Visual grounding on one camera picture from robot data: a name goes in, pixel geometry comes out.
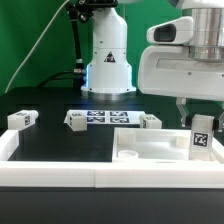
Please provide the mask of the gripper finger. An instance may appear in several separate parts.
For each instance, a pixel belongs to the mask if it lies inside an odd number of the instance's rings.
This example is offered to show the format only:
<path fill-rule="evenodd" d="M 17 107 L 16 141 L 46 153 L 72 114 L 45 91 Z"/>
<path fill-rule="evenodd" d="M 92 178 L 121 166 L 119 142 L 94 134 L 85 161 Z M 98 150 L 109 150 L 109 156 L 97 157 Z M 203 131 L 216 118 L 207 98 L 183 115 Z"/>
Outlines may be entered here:
<path fill-rule="evenodd" d="M 222 102 L 222 113 L 218 119 L 213 121 L 213 129 L 218 132 L 222 132 L 224 128 L 224 101 Z"/>

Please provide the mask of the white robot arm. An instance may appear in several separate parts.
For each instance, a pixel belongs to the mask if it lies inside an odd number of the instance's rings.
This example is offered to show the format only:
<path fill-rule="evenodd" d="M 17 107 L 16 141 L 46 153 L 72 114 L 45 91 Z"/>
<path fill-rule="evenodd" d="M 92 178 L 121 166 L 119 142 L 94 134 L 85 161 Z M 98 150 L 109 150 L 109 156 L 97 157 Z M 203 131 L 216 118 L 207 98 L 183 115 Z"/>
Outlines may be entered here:
<path fill-rule="evenodd" d="M 115 99 L 137 90 L 172 96 L 182 107 L 188 98 L 224 102 L 224 0 L 168 0 L 180 18 L 153 26 L 151 44 L 141 56 L 138 87 L 126 60 L 127 24 L 115 11 L 125 0 L 80 0 L 93 25 L 93 58 L 82 91 Z"/>

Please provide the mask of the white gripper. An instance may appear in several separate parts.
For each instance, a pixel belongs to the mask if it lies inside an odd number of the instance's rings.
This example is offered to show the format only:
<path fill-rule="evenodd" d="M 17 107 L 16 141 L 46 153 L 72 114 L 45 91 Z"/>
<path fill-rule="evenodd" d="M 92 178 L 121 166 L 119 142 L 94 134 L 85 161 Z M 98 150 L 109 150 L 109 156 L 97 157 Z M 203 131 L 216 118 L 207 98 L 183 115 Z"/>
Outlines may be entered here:
<path fill-rule="evenodd" d="M 224 46 L 192 43 L 195 25 L 183 16 L 147 30 L 138 87 L 144 94 L 178 97 L 183 127 L 192 126 L 187 99 L 224 101 Z"/>

